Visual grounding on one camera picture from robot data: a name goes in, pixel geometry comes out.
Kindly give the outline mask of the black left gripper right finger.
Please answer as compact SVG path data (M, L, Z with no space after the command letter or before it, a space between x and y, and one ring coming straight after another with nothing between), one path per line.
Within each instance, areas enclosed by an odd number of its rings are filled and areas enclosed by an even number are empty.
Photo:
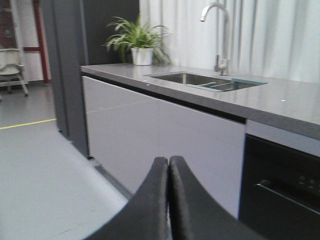
M168 204L175 240L262 240L201 185L182 156L169 159Z

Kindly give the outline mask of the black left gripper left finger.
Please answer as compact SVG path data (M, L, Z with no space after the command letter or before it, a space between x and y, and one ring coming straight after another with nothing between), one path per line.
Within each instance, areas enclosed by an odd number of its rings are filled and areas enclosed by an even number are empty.
M156 157L127 204L86 240L167 240L168 160Z

